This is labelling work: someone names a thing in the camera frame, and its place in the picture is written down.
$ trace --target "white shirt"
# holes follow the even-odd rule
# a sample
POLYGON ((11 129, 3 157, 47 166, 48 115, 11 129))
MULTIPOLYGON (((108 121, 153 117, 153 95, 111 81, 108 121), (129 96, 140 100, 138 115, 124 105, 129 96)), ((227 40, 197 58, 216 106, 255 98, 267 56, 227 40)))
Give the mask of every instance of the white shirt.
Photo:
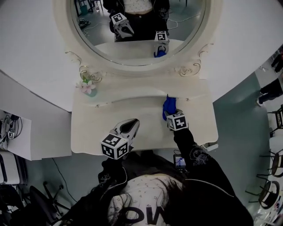
POLYGON ((143 12, 152 9, 150 0, 124 0, 125 12, 143 12))
POLYGON ((134 226, 146 226, 148 221, 156 226, 165 226, 161 204, 164 199, 163 192, 166 193, 166 189, 160 180, 167 184, 169 179, 176 181, 180 188, 182 187, 182 183, 167 175, 144 175, 128 181, 122 191, 125 194, 114 196, 110 202, 108 220, 111 221, 114 215, 119 213, 124 203, 125 207, 134 210, 127 211, 127 219, 138 219, 138 222, 133 223, 134 226))

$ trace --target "round mirror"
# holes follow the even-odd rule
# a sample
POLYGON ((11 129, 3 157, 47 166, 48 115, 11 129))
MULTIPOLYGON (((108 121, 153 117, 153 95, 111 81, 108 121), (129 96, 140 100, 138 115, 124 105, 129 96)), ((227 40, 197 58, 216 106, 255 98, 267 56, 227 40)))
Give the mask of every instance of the round mirror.
POLYGON ((198 32, 206 0, 72 0, 75 28, 99 56, 144 66, 181 51, 198 32))

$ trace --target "mirror frame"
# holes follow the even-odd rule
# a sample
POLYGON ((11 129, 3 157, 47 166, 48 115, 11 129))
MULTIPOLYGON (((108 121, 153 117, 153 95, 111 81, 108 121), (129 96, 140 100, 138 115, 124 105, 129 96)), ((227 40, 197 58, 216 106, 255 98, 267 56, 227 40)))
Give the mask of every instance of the mirror frame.
POLYGON ((93 67, 96 71, 114 75, 149 76, 168 71, 200 58, 200 50, 210 43, 218 25, 222 0, 206 0, 206 9, 203 21, 194 37, 177 54, 163 61, 143 65, 129 66, 107 60, 94 52, 82 39, 73 23, 71 3, 73 0, 53 0, 54 17, 60 34, 72 53, 84 62, 84 65, 93 67))

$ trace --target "gray floor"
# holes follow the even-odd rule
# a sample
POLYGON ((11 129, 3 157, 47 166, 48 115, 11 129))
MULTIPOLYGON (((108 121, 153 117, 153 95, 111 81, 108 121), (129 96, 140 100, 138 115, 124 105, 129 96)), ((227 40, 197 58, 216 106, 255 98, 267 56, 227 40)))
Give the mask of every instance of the gray floor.
MULTIPOLYGON (((169 19, 182 21, 200 14, 203 0, 188 0, 187 7, 185 0, 170 0, 169 2, 169 19)), ((80 18, 85 18, 91 22, 91 25, 82 30, 81 35, 85 35, 93 45, 99 45, 105 42, 114 42, 114 34, 109 29, 109 13, 105 8, 101 7, 101 5, 99 8, 99 12, 94 10, 94 13, 88 13, 87 15, 80 16, 80 18)), ((197 16, 184 22, 180 22, 178 23, 177 28, 174 28, 177 26, 177 23, 168 21, 167 27, 170 29, 169 38, 185 41, 195 28, 199 18, 200 17, 197 16)))
MULTIPOLYGON (((256 105, 255 99, 260 86, 253 73, 229 93, 214 103, 219 139, 219 148, 210 154, 218 161, 229 178, 235 193, 247 206, 251 196, 245 189, 258 188, 256 174, 267 169, 269 159, 259 158, 269 150, 268 118, 265 108, 256 105)), ((157 153, 172 161, 173 150, 159 150, 157 153)), ((73 154, 70 157, 56 158, 64 175, 70 193, 78 200, 88 194, 98 184, 97 174, 102 171, 104 156, 73 154)), ((42 182, 48 181, 51 190, 64 184, 52 159, 28 161, 29 185, 43 190, 42 182)), ((66 190, 62 191, 63 204, 74 203, 66 190)))

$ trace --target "decorative carving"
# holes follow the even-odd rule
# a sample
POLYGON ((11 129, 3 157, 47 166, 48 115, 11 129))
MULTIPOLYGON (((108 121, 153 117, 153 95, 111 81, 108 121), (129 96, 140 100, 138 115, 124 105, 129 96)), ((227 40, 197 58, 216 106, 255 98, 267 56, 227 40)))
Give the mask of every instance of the decorative carving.
POLYGON ((208 53, 210 47, 214 45, 213 43, 206 44, 204 47, 202 47, 198 55, 195 59, 192 59, 191 61, 185 63, 185 65, 182 65, 180 67, 175 67, 175 72, 177 72, 182 77, 189 77, 196 75, 201 68, 201 58, 204 56, 205 53, 208 53))
POLYGON ((83 64, 82 59, 74 52, 66 51, 65 53, 69 53, 70 57, 72 58, 72 61, 78 61, 80 63, 79 72, 81 79, 85 77, 86 79, 91 80, 93 83, 99 83, 101 82, 102 77, 106 75, 105 72, 97 71, 92 66, 83 64))

